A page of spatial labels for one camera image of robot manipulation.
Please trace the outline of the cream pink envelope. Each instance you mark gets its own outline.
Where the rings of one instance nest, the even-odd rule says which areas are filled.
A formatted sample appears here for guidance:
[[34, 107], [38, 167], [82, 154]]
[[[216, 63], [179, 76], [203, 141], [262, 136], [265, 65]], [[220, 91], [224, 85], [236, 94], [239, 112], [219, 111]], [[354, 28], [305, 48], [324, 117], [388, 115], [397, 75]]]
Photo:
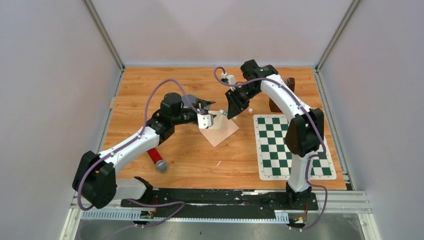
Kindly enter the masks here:
[[199, 131], [213, 147], [216, 147], [222, 141], [234, 134], [239, 127], [232, 119], [227, 119], [220, 111], [210, 112], [216, 115], [213, 118], [213, 125], [207, 129], [200, 129]]

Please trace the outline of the green white glue stick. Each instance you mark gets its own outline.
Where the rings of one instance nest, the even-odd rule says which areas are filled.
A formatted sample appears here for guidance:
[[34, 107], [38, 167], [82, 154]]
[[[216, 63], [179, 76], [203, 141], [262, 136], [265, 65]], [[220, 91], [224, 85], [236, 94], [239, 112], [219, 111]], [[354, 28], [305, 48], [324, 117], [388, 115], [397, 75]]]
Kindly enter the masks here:
[[223, 116], [228, 116], [228, 112], [226, 110], [220, 109], [219, 112], [223, 115]]

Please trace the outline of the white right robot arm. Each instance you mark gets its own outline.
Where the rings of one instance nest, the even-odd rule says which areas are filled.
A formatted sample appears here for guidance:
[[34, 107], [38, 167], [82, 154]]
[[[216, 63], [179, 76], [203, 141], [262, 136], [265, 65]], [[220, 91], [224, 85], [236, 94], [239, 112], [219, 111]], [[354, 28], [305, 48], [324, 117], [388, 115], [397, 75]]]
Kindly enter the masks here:
[[324, 113], [312, 109], [286, 85], [272, 65], [260, 67], [254, 59], [241, 67], [245, 79], [237, 83], [225, 70], [216, 79], [230, 89], [225, 93], [228, 101], [227, 118], [232, 119], [247, 110], [250, 100], [259, 93], [266, 94], [282, 111], [288, 123], [285, 142], [292, 154], [290, 177], [286, 183], [285, 201], [292, 209], [298, 209], [312, 192], [310, 166], [318, 150], [324, 149]]

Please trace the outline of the grey envelope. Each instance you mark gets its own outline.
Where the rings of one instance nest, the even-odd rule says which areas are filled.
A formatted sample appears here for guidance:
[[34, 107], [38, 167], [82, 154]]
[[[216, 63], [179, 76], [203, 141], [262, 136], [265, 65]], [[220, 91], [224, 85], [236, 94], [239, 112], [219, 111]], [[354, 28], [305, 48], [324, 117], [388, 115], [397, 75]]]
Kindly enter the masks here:
[[190, 108], [191, 106], [195, 107], [196, 109], [198, 109], [197, 106], [197, 99], [200, 99], [192, 94], [188, 94], [187, 97], [185, 97], [184, 95], [181, 97], [182, 100], [182, 104], [184, 108]]

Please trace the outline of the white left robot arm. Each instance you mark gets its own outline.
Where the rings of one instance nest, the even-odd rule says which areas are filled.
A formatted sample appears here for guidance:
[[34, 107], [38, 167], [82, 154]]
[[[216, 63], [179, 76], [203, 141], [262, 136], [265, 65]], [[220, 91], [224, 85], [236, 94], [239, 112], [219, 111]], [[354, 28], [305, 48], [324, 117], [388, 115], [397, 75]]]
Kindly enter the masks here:
[[160, 108], [132, 136], [107, 150], [99, 153], [89, 150], [82, 155], [72, 182], [77, 196], [97, 209], [124, 199], [133, 199], [142, 207], [149, 206], [153, 201], [149, 183], [141, 177], [117, 179], [117, 174], [141, 154], [166, 141], [177, 125], [211, 127], [215, 117], [209, 112], [212, 104], [213, 101], [201, 98], [190, 101], [176, 92], [166, 94]]

